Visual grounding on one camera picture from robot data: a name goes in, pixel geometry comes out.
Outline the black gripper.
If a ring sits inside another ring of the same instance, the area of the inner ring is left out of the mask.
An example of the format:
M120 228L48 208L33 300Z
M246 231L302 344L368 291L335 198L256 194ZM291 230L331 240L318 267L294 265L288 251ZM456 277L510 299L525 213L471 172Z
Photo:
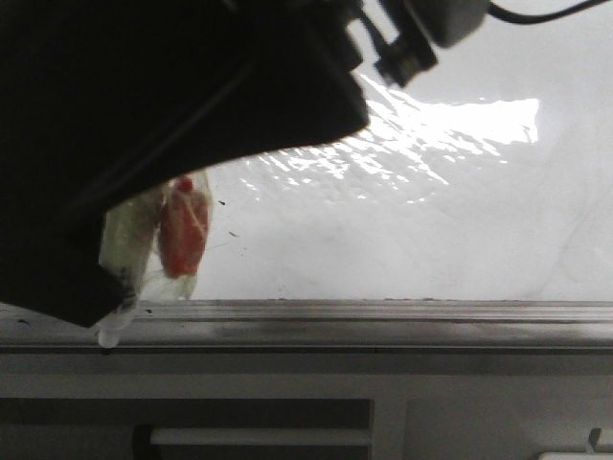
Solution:
M79 259L128 196L367 121L305 1L5 1L1 260Z

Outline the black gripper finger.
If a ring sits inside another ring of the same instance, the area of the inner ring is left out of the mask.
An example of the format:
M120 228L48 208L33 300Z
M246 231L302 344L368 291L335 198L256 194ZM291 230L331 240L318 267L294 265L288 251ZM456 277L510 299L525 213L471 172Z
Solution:
M118 308L129 291L99 266L28 266L1 261L1 302L92 327Z

